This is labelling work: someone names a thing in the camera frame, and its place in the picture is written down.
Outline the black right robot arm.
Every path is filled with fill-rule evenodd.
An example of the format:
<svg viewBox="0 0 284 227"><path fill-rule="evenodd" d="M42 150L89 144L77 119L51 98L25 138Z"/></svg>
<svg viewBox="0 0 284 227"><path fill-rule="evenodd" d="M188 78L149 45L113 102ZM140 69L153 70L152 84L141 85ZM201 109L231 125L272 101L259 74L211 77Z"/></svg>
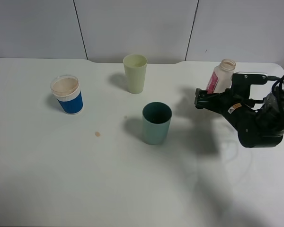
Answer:
<svg viewBox="0 0 284 227"><path fill-rule="evenodd" d="M197 89L195 106L222 115L237 131L246 148L271 148L284 135L284 90L276 83L262 100L250 99L253 83L233 83L222 93Z"/></svg>

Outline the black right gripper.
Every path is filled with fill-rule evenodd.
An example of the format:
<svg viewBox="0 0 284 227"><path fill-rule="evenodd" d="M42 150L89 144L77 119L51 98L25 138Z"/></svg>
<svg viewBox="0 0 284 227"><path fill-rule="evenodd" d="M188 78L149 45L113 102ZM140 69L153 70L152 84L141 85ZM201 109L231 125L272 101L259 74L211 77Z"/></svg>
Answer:
<svg viewBox="0 0 284 227"><path fill-rule="evenodd" d="M275 96L269 93L258 111L247 105L248 101L235 98L230 91L208 93L197 88L195 107L220 113L237 131L242 146L246 148L272 148L283 139L284 124Z"/></svg>

